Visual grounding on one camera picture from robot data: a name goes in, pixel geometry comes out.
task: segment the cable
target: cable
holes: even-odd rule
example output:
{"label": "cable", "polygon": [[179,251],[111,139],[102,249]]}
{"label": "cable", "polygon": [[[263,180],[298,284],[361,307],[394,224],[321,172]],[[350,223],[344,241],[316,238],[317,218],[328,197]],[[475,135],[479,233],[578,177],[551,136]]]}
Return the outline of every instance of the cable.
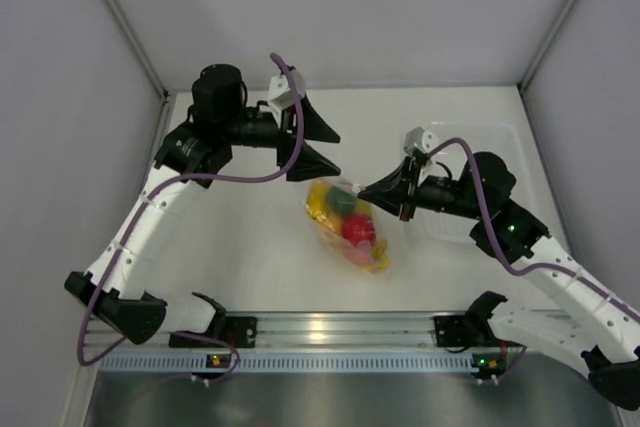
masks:
{"label": "cable", "polygon": [[502,360],[507,361],[507,343],[504,340],[500,341],[500,355]]}
{"label": "cable", "polygon": [[[225,349],[227,349],[227,350],[229,350],[231,352],[231,355],[234,357],[234,362],[231,364],[231,367],[229,367],[229,369],[227,369],[219,377],[215,377],[215,378],[212,378],[212,379],[205,379],[204,380],[204,385],[207,386],[207,387],[209,387],[212,384],[219,384],[220,382],[224,382],[225,380],[227,380],[231,376],[233,371],[238,368],[238,365],[240,365],[240,353],[238,352],[238,350],[235,348],[234,345],[229,345],[226,342],[223,342],[223,341],[218,340],[218,339],[212,339],[212,338],[209,338],[209,337],[205,337],[204,335],[192,334],[191,332],[174,332],[174,335],[178,335],[180,337],[184,337],[185,339],[198,340],[200,342],[209,342],[211,344],[215,344],[215,345],[218,345],[220,347],[224,347]],[[136,394],[134,394],[125,403],[125,405],[123,405],[119,409],[109,413],[106,417],[108,419],[113,419],[114,417],[118,417],[118,416],[122,415],[127,409],[129,409],[131,407],[131,405],[133,405],[134,403],[138,402],[142,397],[148,395],[149,393],[153,392],[158,387],[161,387],[162,385],[164,385],[166,383],[172,382],[174,380],[186,380],[186,379],[190,379],[190,380],[194,381],[196,377],[197,377],[197,374],[191,374],[191,373],[175,374],[175,375],[170,375],[168,377],[163,377],[163,378],[159,379],[157,382],[154,382],[151,385],[145,387],[140,392],[137,392]]]}
{"label": "cable", "polygon": [[504,380],[506,377],[510,376],[513,371],[516,369],[520,362],[524,359],[524,354],[527,352],[527,347],[522,347],[522,350],[518,352],[516,358],[509,364],[509,366],[505,369],[505,371],[498,376],[498,380]]}
{"label": "cable", "polygon": [[[160,192],[162,192],[163,189],[165,189],[169,185],[172,185],[176,182],[182,182],[187,180],[222,180],[225,182],[238,182],[243,184],[259,184],[262,182],[269,182],[271,180],[275,180],[278,177],[282,177],[289,170],[291,170],[293,165],[298,160],[298,156],[300,155],[300,152],[302,150],[302,143],[304,141],[304,119],[302,116],[302,102],[300,99],[300,94],[296,89],[296,84],[295,84],[295,81],[293,80],[293,76],[291,75],[291,71],[289,70],[289,67],[287,67],[287,64],[284,62],[284,60],[282,60],[282,57],[280,57],[276,53],[272,53],[270,55],[270,58],[278,66],[280,71],[283,73],[283,75],[287,79],[287,83],[289,84],[289,88],[291,89],[291,93],[293,95],[293,100],[295,104],[296,122],[297,122],[296,123],[296,141],[294,144],[291,157],[289,158],[289,160],[287,160],[287,163],[283,165],[282,168],[277,172],[274,172],[272,174],[265,175],[262,177],[236,177],[232,175],[205,174],[205,173],[178,175],[176,177],[172,177],[160,183],[155,189],[153,189],[148,194],[147,196],[148,200],[153,200]],[[133,229],[135,228],[137,223],[140,221],[142,214],[147,208],[147,205],[149,205],[147,202],[143,202],[138,207],[138,210],[136,210],[136,212],[133,214],[131,221],[129,222],[129,225],[127,225],[124,233],[122,234],[122,238],[119,241],[119,244],[122,247],[126,245],[127,241],[131,237],[131,234],[133,233]],[[104,273],[102,274],[102,277],[100,277],[98,284],[93,290],[93,294],[91,295],[91,298],[87,303],[87,309],[85,310],[84,316],[82,317],[82,322],[80,323],[80,332],[78,334],[78,341],[76,344],[76,357],[78,359],[78,363],[83,367],[95,364],[99,360],[103,359],[106,355],[112,352],[113,349],[118,347],[120,344],[122,344],[126,340],[124,337],[122,337],[121,339],[115,341],[113,344],[107,347],[103,352],[96,355],[92,359],[87,360],[84,357],[84,345],[85,345],[85,338],[87,335],[87,328],[89,326],[89,320],[91,319],[93,309],[95,308],[96,303],[98,301],[98,296],[100,295],[100,292],[102,292],[102,288],[104,287],[107,280],[109,279],[109,276],[113,272],[113,269],[115,268],[118,262],[118,259],[120,258],[121,252],[122,252],[121,249],[115,250],[113,257],[111,257],[111,260],[107,264],[107,267]],[[209,339],[207,337],[203,337],[203,339],[205,339],[204,342],[211,342],[215,340],[215,339]]]}
{"label": "cable", "polygon": [[467,350],[469,350],[471,346],[467,345],[465,347],[460,347],[458,350],[451,350],[448,347],[443,347],[443,348],[450,354],[461,354],[462,352],[466,352]]}
{"label": "cable", "polygon": [[242,81],[242,108],[244,109],[249,102],[249,91],[247,90],[247,84]]}
{"label": "cable", "polygon": [[444,171],[447,173],[447,177],[449,177],[449,180],[453,179],[453,172],[451,172],[451,169],[447,164],[444,164],[442,162],[436,162],[436,165],[439,165],[444,169]]}
{"label": "cable", "polygon": [[504,252],[502,251],[502,247],[500,247],[500,242],[498,241],[498,237],[496,236],[496,233],[493,230],[493,225],[491,224],[491,216],[489,215],[489,207],[487,206],[487,199],[485,198],[484,189],[482,187],[482,179],[480,177],[480,171],[478,169],[478,164],[476,163],[476,159],[473,156],[473,151],[471,150],[471,147],[469,147],[469,144],[467,144],[467,142],[465,142],[463,139],[460,139],[458,137],[453,137],[449,140],[444,141],[438,147],[436,147],[431,152],[429,152],[429,156],[431,157],[434,156],[435,154],[446,149],[452,144],[458,144],[460,147],[462,147],[462,149],[464,150],[464,153],[467,156],[467,160],[471,168],[473,185],[475,187],[476,196],[478,198],[478,205],[480,207],[480,216],[482,217],[482,223],[484,224],[484,228],[487,231],[487,237],[489,238],[489,243],[491,244],[491,248],[493,249],[496,259],[498,260],[498,262],[502,264],[502,266],[508,273],[516,277],[522,277],[538,269],[550,269],[550,270],[565,274],[572,278],[575,277],[578,282],[587,286],[589,289],[591,289],[593,292],[598,294],[604,300],[608,300],[614,307],[616,307],[623,314],[627,315],[628,317],[632,318],[636,322],[640,323],[640,315],[634,312],[633,309],[631,309],[625,303],[619,301],[613,296],[610,296],[611,292],[607,292],[606,290],[600,288],[598,285],[594,284],[589,279],[586,279],[584,277],[579,277],[578,274],[576,274],[575,272],[573,272],[571,269],[567,267],[564,267],[562,265],[550,264],[548,262],[538,262],[535,264],[531,264],[527,267],[524,267],[520,270],[514,269],[513,266],[507,260],[506,256],[504,255]]}

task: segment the fruit toy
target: fruit toy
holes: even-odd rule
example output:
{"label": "fruit toy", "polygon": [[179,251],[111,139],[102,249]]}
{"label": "fruit toy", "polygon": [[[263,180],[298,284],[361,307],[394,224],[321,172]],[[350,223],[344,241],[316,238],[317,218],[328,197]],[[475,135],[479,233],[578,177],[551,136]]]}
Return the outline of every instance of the fruit toy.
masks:
{"label": "fruit toy", "polygon": [[356,197],[340,187],[332,186],[327,192],[326,202],[332,212],[338,215],[349,215],[356,208]]}
{"label": "fruit toy", "polygon": [[363,214],[369,218],[373,218],[373,208],[369,202],[365,202],[364,200],[358,199],[356,202],[356,214]]}
{"label": "fruit toy", "polygon": [[320,225],[336,235],[342,235],[342,217],[333,212],[327,214],[319,220]]}
{"label": "fruit toy", "polygon": [[330,185],[322,181],[314,181],[311,184],[311,189],[309,190],[307,202],[304,207],[309,217],[316,222],[322,221],[322,219],[327,216],[326,197],[329,188]]}
{"label": "fruit toy", "polygon": [[342,222],[342,237],[355,247],[361,242],[376,243],[376,230],[373,221],[364,214],[351,214]]}

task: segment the red ball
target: red ball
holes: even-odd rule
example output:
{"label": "red ball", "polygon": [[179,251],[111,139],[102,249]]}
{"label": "red ball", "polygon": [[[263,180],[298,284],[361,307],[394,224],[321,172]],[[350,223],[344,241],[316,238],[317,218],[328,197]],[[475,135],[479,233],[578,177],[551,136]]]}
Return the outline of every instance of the red ball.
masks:
{"label": "red ball", "polygon": [[364,214],[351,214],[342,222],[342,237],[356,247],[360,242],[376,243],[376,229],[373,221]]}

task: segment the green ball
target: green ball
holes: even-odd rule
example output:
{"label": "green ball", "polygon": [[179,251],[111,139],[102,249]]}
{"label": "green ball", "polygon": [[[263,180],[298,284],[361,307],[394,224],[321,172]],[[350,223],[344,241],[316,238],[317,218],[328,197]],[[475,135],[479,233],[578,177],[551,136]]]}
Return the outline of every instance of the green ball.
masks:
{"label": "green ball", "polygon": [[327,192],[327,205],[338,215],[352,214],[356,209],[356,197],[339,187],[331,187]]}

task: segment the white table surface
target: white table surface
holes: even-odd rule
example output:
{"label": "white table surface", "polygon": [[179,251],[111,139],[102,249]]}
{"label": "white table surface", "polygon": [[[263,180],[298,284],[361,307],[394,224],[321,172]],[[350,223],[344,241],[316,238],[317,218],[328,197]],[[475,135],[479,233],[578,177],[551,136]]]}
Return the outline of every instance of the white table surface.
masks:
{"label": "white table surface", "polygon": [[[429,122],[497,122],[520,137],[535,193],[535,214],[564,243],[558,214],[515,87],[319,90],[314,108],[341,136],[313,146],[363,185],[399,165],[404,134]],[[265,98],[250,93],[250,104]],[[190,93],[177,96],[170,128],[186,118]],[[222,173],[275,169],[275,151],[234,148]],[[526,280],[506,274],[473,245],[430,238],[419,222],[379,213],[392,265],[369,274],[335,259],[315,238],[303,209],[308,184],[284,180],[214,183],[186,215],[151,284],[163,292],[202,292],[232,311],[463,310],[485,290],[530,309],[556,309]]]}

